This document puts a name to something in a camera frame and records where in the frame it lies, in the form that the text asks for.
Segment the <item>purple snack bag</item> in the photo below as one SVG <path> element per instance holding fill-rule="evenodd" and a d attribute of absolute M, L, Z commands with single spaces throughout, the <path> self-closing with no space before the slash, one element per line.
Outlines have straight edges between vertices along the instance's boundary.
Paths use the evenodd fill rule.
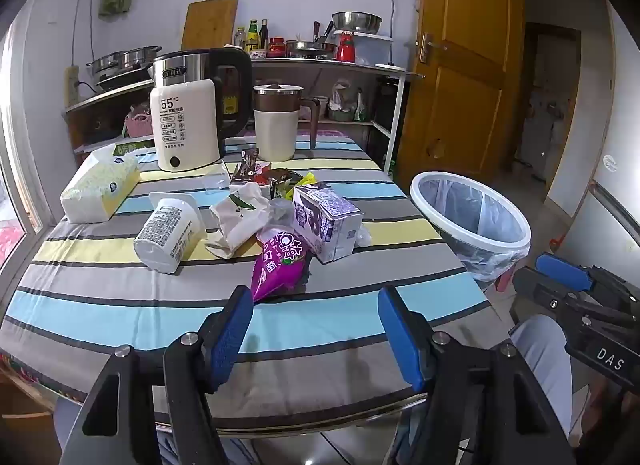
<path fill-rule="evenodd" d="M 256 260 L 250 292 L 254 303 L 297 285 L 306 266 L 307 245 L 302 237 L 288 228 L 267 227 L 258 233 L 262 248 Z"/>

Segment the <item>white yogurt cup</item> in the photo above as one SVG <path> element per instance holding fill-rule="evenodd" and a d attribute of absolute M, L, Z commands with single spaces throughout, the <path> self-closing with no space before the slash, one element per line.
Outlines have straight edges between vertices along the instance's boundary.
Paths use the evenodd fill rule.
<path fill-rule="evenodd" d="M 206 239 L 205 222 L 190 194 L 151 192 L 149 199 L 154 210 L 134 239 L 134 252 L 151 270 L 174 274 Z"/>

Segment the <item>white paper bag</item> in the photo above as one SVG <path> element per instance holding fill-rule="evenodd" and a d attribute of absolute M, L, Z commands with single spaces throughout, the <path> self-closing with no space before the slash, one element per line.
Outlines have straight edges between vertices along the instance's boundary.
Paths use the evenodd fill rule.
<path fill-rule="evenodd" d="M 265 227 L 270 217 L 269 200 L 260 185 L 247 182 L 232 187 L 228 196 L 209 207 L 218 222 L 218 229 L 205 243 L 216 257 L 231 259 L 251 237 Z"/>

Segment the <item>clear plastic wrap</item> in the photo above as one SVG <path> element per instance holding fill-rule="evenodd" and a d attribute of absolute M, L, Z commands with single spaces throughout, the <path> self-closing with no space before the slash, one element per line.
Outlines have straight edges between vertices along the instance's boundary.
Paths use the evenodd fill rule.
<path fill-rule="evenodd" d="M 295 207 L 294 203 L 285 198 L 275 198 L 269 202 L 268 226 L 274 228 L 292 228 Z"/>

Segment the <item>purple milk carton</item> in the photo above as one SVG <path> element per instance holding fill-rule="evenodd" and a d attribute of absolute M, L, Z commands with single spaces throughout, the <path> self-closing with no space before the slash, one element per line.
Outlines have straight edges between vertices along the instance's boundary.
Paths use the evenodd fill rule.
<path fill-rule="evenodd" d="M 321 263 L 352 254 L 363 212 L 331 187 L 296 186 L 293 194 L 295 231 Z"/>

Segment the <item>brown coffee sachet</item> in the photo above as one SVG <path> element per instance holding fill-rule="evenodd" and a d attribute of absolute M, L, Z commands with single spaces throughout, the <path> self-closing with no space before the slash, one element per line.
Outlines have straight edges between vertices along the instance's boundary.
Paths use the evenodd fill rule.
<path fill-rule="evenodd" d="M 247 149 L 241 151 L 241 159 L 236 164 L 234 172 L 231 176 L 232 182 L 254 181 L 257 174 L 256 164 L 258 153 L 256 149 Z"/>

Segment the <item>yellow snack packet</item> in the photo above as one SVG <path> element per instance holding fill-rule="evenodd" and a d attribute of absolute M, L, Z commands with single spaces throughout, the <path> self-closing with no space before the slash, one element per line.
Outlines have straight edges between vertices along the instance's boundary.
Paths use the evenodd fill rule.
<path fill-rule="evenodd" d="M 308 173 L 304 177 L 300 178 L 292 178 L 285 186 L 285 191 L 283 196 L 287 200 L 293 199 L 294 188 L 299 186 L 313 185 L 317 182 L 316 176 L 313 173 Z"/>

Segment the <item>white trash bin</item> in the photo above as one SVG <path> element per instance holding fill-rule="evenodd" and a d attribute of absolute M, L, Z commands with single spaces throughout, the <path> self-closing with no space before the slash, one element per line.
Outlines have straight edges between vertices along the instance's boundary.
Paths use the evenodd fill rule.
<path fill-rule="evenodd" d="M 480 181 L 431 170 L 413 177 L 410 198 L 481 289 L 529 253 L 532 228 L 524 214 Z"/>

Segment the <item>clear zip bag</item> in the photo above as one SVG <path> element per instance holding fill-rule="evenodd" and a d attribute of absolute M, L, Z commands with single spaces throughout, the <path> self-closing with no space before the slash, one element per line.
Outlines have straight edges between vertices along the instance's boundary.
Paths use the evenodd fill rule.
<path fill-rule="evenodd" d="M 217 167 L 203 175 L 200 181 L 205 192 L 213 193 L 229 188 L 230 175 L 224 167 Z"/>

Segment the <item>small brown wrapper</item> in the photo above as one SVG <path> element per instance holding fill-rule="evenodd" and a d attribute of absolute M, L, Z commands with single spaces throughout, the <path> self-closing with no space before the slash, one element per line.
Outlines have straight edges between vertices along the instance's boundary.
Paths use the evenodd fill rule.
<path fill-rule="evenodd" d="M 288 192 L 292 191 L 295 185 L 303 179 L 302 175 L 288 168 L 270 168 L 265 171 L 264 175 L 268 180 L 273 199 L 285 198 Z"/>

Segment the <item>yellow tissue pack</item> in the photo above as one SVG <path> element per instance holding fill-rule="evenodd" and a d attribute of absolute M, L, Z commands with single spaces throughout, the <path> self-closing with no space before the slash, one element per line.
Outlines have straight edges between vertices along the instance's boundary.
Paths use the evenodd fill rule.
<path fill-rule="evenodd" d="M 71 224 L 107 222 L 140 179 L 136 157 L 116 154 L 115 144 L 92 151 L 60 196 Z"/>

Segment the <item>metal shelf rack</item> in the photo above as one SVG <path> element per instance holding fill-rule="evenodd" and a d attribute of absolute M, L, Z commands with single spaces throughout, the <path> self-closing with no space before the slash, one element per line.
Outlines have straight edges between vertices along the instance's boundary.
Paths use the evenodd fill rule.
<path fill-rule="evenodd" d="M 403 97 L 408 94 L 406 84 L 423 77 L 400 66 L 366 66 L 330 59 L 261 58 L 254 59 L 252 63 L 256 81 L 278 80 L 297 83 L 304 86 L 306 94 L 311 96 L 327 96 L 335 81 L 347 80 L 354 86 L 363 88 L 364 93 L 371 99 L 375 78 L 388 77 L 398 81 L 398 95 Z M 89 141 L 92 126 L 102 129 L 104 121 L 112 121 L 115 125 L 122 126 L 129 108 L 148 98 L 153 88 L 154 82 L 147 78 L 108 92 L 99 92 L 66 108 L 62 116 L 70 132 L 75 155 L 80 156 L 98 146 L 95 142 L 92 144 Z"/>

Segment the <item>cream brown lidded mug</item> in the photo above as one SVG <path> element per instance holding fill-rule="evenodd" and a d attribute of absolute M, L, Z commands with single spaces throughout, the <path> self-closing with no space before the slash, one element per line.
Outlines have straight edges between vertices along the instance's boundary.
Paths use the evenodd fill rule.
<path fill-rule="evenodd" d="M 301 107 L 310 109 L 309 147 L 317 143 L 320 101 L 303 97 L 304 88 L 289 84 L 261 84 L 253 88 L 255 136 L 259 159 L 285 162 L 296 151 Z"/>

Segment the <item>red bottle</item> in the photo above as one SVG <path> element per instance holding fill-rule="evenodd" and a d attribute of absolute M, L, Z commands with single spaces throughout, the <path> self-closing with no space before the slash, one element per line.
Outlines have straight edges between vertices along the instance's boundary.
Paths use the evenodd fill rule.
<path fill-rule="evenodd" d="M 352 32 L 344 32 L 340 35 L 340 42 L 335 51 L 335 59 L 340 62 L 350 63 L 356 61 L 354 34 Z"/>

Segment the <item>wooden cutting board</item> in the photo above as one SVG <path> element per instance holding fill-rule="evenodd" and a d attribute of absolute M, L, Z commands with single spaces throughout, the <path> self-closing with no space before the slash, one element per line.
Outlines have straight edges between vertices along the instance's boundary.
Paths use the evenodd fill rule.
<path fill-rule="evenodd" d="M 219 48 L 232 43 L 239 0 L 200 0 L 186 10 L 181 48 Z"/>

